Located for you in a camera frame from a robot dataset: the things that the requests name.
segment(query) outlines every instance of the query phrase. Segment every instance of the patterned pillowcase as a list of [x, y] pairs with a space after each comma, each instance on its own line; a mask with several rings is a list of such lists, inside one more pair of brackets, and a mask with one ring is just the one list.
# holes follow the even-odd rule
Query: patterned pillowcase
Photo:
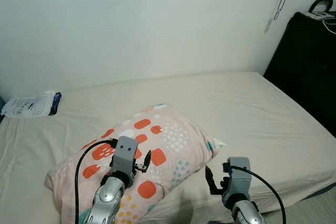
[[[139, 141], [135, 154], [137, 163], [143, 163], [149, 150], [152, 155], [147, 172], [137, 172], [133, 186], [125, 191], [116, 223], [137, 223], [167, 193], [214, 157], [221, 147], [221, 142], [207, 138], [197, 125], [166, 104], [151, 106], [107, 130], [47, 174], [45, 185], [54, 191], [62, 224], [75, 221], [75, 169], [84, 150], [96, 141], [122, 135]], [[95, 192], [110, 169], [113, 153], [114, 148], [102, 144], [83, 159], [78, 178], [80, 214], [92, 207]]]

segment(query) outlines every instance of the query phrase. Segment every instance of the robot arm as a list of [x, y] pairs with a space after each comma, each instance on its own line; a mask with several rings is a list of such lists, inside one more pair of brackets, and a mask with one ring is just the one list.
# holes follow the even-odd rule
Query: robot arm
[[134, 155], [137, 147], [137, 140], [126, 136], [119, 138], [110, 163], [108, 178], [96, 191], [93, 207], [84, 223], [114, 224], [125, 189], [133, 185], [135, 170], [146, 172], [151, 160], [151, 151], [149, 151], [144, 164], [136, 164]]
[[220, 182], [222, 189], [218, 189], [213, 180], [213, 174], [209, 167], [205, 167], [205, 177], [210, 187], [210, 194], [221, 195], [224, 206], [231, 210], [235, 224], [266, 224], [259, 213], [257, 205], [250, 200], [248, 190], [251, 183], [251, 175], [240, 170], [234, 172], [230, 166], [239, 166], [250, 170], [250, 162], [246, 157], [230, 157], [227, 163], [223, 163], [223, 170], [229, 173]]

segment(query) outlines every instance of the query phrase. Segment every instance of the bed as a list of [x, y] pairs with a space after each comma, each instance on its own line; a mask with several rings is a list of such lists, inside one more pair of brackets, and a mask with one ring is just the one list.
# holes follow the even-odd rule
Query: bed
[[[0, 124], [2, 223], [60, 223], [47, 172], [101, 132], [148, 105], [165, 102], [226, 145], [209, 163], [247, 156], [251, 169], [271, 183], [286, 207], [336, 182], [336, 139], [282, 91], [254, 72], [211, 73], [120, 82], [63, 92], [57, 115], [3, 119]], [[279, 209], [271, 191], [252, 179], [259, 210]], [[190, 176], [141, 223], [232, 221], [211, 196], [204, 169]]]

